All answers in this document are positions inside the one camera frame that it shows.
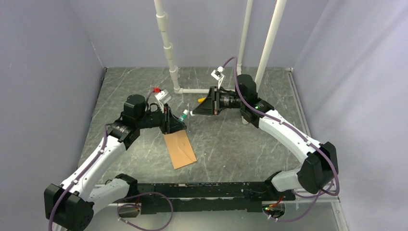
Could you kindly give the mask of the small white green tube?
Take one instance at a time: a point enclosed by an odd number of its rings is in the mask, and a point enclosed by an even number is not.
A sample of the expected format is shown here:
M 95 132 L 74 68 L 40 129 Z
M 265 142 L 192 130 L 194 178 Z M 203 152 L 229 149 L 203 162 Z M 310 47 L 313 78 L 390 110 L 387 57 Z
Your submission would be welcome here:
M 188 114 L 189 114 L 189 110 L 185 109 L 183 111 L 182 115 L 178 118 L 179 121 L 183 122 L 188 117 Z

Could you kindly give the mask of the brown paper envelope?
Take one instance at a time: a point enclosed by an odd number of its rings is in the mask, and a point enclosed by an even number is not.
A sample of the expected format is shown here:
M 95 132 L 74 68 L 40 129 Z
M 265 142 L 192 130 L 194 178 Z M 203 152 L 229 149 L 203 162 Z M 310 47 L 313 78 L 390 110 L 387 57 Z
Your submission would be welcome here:
M 186 130 L 166 134 L 164 139 L 174 169 L 185 167 L 197 161 Z

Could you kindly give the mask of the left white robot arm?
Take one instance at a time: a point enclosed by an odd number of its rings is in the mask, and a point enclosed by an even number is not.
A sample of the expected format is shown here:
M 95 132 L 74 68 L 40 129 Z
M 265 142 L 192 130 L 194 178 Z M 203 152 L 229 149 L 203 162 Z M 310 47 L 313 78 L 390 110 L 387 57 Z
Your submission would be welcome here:
M 146 128 L 159 128 L 162 134 L 173 134 L 187 126 L 173 115 L 167 103 L 156 110 L 144 96 L 127 97 L 120 117 L 103 127 L 103 139 L 78 169 L 59 185 L 50 184 L 44 191 L 48 229 L 57 224 L 69 231 L 83 231 L 93 216 L 108 204 L 124 199 L 134 201 L 141 193 L 138 181 L 126 174 L 116 176 L 109 184 L 95 189 L 110 165 L 124 154 Z

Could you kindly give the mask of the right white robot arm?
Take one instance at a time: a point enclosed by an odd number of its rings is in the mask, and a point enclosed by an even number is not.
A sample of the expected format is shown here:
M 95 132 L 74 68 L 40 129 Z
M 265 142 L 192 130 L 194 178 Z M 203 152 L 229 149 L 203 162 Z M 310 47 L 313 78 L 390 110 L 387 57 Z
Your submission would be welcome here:
M 274 137 L 294 154 L 301 166 L 272 174 L 265 186 L 266 196 L 276 200 L 284 191 L 295 189 L 310 194 L 327 193 L 324 187 L 329 182 L 338 187 L 335 146 L 311 138 L 284 119 L 271 104 L 258 97 L 256 83 L 250 75 L 241 74 L 235 80 L 234 91 L 211 87 L 191 115 L 215 116 L 225 109 L 239 109 L 248 123 Z

